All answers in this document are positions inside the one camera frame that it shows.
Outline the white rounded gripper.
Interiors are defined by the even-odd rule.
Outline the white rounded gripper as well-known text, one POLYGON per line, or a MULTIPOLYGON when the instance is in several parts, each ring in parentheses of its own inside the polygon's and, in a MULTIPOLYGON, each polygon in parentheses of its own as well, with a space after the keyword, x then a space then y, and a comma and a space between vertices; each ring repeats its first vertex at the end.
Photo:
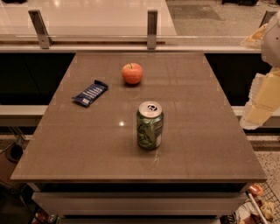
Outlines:
POLYGON ((247 36, 241 46, 261 48, 262 60, 273 67, 266 74, 255 75, 243 109, 241 127, 255 130, 263 126, 280 108, 280 11, 267 24, 247 36))

